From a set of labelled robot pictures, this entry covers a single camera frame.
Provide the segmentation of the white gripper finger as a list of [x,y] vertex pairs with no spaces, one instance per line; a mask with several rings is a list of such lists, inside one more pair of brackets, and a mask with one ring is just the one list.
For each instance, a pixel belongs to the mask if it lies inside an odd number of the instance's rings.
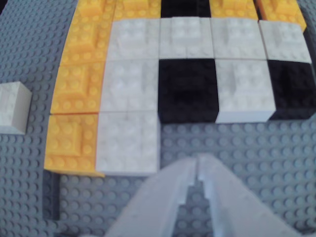
[[106,233],[108,237],[170,237],[178,207],[196,178],[195,158],[180,159],[149,177]]
[[301,236],[212,155],[198,156],[198,178],[209,199],[216,237]]

